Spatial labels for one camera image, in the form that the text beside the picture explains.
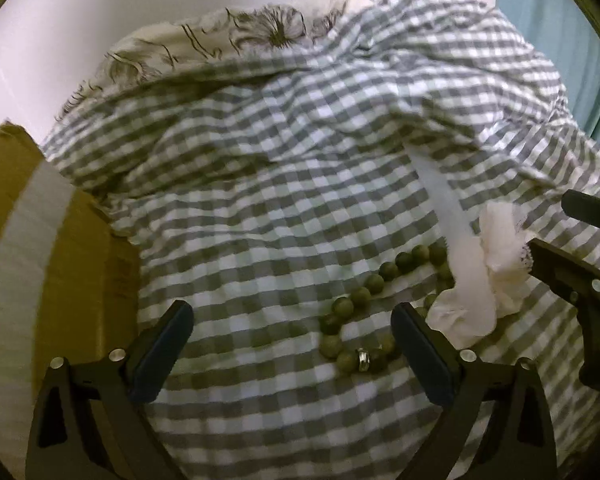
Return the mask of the cardboard box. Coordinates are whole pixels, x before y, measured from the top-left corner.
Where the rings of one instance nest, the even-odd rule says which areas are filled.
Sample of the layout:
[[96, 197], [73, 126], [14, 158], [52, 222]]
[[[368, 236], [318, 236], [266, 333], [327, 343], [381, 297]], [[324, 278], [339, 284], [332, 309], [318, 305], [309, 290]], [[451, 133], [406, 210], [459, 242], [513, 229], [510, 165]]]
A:
[[21, 479], [50, 361], [103, 358], [137, 334], [140, 256], [22, 127], [0, 125], [0, 478]]

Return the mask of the white tissue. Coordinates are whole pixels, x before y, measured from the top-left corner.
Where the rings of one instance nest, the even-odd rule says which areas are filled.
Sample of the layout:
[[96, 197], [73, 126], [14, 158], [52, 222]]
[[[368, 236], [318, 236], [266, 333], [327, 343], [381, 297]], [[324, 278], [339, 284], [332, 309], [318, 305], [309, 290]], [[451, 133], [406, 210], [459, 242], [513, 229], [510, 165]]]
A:
[[[535, 234], [522, 226], [525, 218], [524, 211], [519, 206], [506, 202], [486, 203], [480, 212], [480, 233], [477, 236], [480, 238], [484, 263], [496, 299], [496, 324], [500, 318], [519, 312], [527, 293], [526, 281], [532, 268], [532, 258], [527, 244], [535, 238]], [[427, 322], [428, 315], [434, 312], [434, 303], [429, 308], [426, 323], [436, 330]], [[452, 346], [457, 350], [471, 347], [456, 348], [454, 344]]]

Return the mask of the translucent plastic strip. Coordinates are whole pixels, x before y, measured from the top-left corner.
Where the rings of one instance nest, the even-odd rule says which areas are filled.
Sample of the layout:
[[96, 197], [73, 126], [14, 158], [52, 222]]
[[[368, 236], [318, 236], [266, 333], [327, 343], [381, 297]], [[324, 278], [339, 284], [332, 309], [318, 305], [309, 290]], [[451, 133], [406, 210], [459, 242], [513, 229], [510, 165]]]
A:
[[427, 322], [449, 337], [456, 348], [469, 347], [496, 325], [496, 299], [480, 238], [436, 162], [418, 148], [408, 151], [438, 219], [455, 281], [455, 286], [436, 300]]

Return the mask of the green curtain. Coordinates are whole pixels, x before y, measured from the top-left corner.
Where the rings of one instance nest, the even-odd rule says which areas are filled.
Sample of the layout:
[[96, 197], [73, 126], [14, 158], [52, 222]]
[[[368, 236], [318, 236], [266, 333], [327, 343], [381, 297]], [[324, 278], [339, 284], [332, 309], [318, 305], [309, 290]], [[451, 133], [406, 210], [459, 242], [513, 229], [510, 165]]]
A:
[[496, 0], [536, 50], [556, 66], [569, 109], [600, 143], [600, 37], [573, 0]]

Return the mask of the floral patterned pillow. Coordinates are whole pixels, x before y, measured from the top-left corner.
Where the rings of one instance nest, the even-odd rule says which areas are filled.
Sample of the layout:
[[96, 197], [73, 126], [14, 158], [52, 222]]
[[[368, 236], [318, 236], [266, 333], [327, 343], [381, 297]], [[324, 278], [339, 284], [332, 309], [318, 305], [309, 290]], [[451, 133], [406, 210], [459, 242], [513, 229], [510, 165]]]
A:
[[322, 41], [346, 16], [379, 0], [290, 0], [260, 8], [229, 6], [196, 18], [152, 24], [108, 49], [96, 72], [78, 85], [56, 116], [84, 103], [198, 65], [243, 55], [307, 48]]

